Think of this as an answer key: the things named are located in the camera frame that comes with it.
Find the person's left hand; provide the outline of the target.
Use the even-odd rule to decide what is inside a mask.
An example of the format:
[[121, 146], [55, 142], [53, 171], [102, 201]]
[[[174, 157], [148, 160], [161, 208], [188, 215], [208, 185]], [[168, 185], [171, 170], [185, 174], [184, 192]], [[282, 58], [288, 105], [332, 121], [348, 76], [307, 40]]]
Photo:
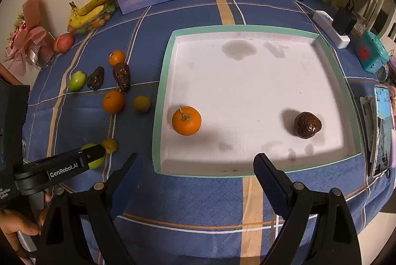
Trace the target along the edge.
[[26, 254], [20, 246], [17, 232], [22, 232], [23, 234], [29, 236], [36, 236], [41, 233], [41, 228], [44, 224], [46, 215], [48, 213], [49, 206], [52, 197], [49, 193], [44, 193], [44, 208], [40, 211], [38, 216], [38, 222], [32, 222], [21, 213], [17, 211], [11, 211], [8, 209], [1, 210], [1, 230], [5, 235], [5, 238], [10, 243], [13, 250], [21, 259], [27, 259]]

